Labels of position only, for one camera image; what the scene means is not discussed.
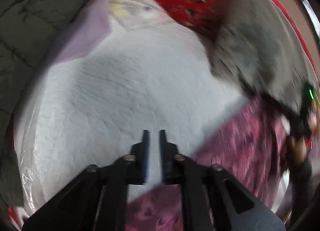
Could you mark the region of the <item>person's right hand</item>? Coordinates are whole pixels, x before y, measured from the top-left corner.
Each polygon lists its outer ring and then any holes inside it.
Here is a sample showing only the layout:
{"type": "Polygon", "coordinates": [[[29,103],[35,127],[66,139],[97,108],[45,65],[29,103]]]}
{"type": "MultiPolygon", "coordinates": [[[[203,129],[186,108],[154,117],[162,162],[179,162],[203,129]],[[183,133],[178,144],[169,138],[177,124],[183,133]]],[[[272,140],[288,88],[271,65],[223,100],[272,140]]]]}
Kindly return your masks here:
{"type": "Polygon", "coordinates": [[[301,165],[307,159],[312,138],[319,136],[319,116],[316,113],[308,116],[307,125],[311,131],[311,137],[305,135],[298,137],[294,134],[289,135],[285,141],[284,156],[289,169],[301,165]]]}

